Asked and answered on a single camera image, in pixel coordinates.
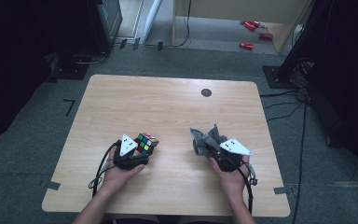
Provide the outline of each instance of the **white triangular device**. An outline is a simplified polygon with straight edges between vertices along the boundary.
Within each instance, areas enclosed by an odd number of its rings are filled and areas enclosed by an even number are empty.
[[[138,144],[136,142],[134,142],[126,134],[123,134],[123,138],[121,138],[120,156],[126,155],[127,153],[131,152],[133,149],[137,147]]]
[[[243,144],[241,144],[237,139],[231,138],[228,139],[226,142],[220,144],[220,147],[228,152],[252,156],[253,153],[246,148]]]

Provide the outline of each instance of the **hand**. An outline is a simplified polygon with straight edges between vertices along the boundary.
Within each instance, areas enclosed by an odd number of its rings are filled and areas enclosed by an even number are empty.
[[[118,167],[111,168],[114,166],[113,157],[115,155],[116,149],[117,147],[113,147],[112,150],[110,150],[109,152],[109,156],[108,156],[109,166],[108,166],[108,170],[104,173],[103,184],[100,188],[100,190],[102,189],[107,191],[109,196],[112,196],[113,194],[117,193],[131,177],[138,174],[145,168],[143,164],[138,165],[129,171],[121,170]]]
[[[223,172],[220,170],[220,167],[214,158],[210,158],[209,160],[211,161],[213,169],[220,176],[220,184],[228,200],[243,201],[242,194],[243,189],[245,188],[245,183],[240,172],[238,170],[235,170],[233,172]],[[245,162],[249,162],[249,156],[242,156],[242,160]],[[240,169],[243,171],[246,177],[249,176],[249,170],[246,165],[242,164]]]

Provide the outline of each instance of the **light wood tabletop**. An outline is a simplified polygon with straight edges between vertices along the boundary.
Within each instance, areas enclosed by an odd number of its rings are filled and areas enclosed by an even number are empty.
[[[208,89],[212,95],[201,94]],[[152,133],[159,144],[143,171],[112,201],[109,213],[229,216],[219,179],[209,161],[194,152],[190,127],[204,133],[216,124],[254,155],[256,217],[290,213],[269,128],[253,82],[166,77],[94,75],[63,147],[42,207],[80,212],[91,199],[89,182],[104,152],[122,134]],[[243,194],[247,203],[247,191]]]

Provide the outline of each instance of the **human arm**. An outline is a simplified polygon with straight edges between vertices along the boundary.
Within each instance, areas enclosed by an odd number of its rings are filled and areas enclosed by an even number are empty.
[[[115,155],[116,149],[116,147],[113,147],[109,153],[108,169],[111,169],[107,170],[104,173],[103,184],[101,185],[95,196],[91,199],[91,201],[89,201],[86,207],[84,207],[84,209],[74,220],[74,224],[101,223],[101,220],[103,219],[103,214],[113,196],[120,191],[120,189],[127,183],[127,181],[131,177],[138,174],[145,168],[143,164],[138,165],[130,171],[121,170],[118,167],[114,167],[113,157]]]
[[[243,161],[248,162],[249,157],[243,156]],[[225,192],[228,204],[233,213],[233,218],[235,223],[238,224],[253,224],[255,223],[252,214],[249,212],[246,207],[245,202],[243,201],[243,189],[245,187],[245,183],[242,175],[237,170],[233,172],[223,172],[220,170],[220,167],[217,161],[214,158],[210,158],[213,169],[217,172],[220,177],[220,184],[223,192]],[[243,173],[248,176],[249,170],[243,164],[240,169]]]

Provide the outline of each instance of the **black base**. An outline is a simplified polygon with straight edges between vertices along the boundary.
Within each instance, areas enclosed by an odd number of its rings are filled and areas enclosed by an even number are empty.
[[[290,79],[279,79],[277,72],[280,66],[263,65],[264,75],[266,76],[268,85],[271,89],[298,89]]]
[[[47,82],[57,82],[57,79],[83,80],[89,69],[90,58],[82,58],[83,63],[64,63],[59,60],[51,72]]]

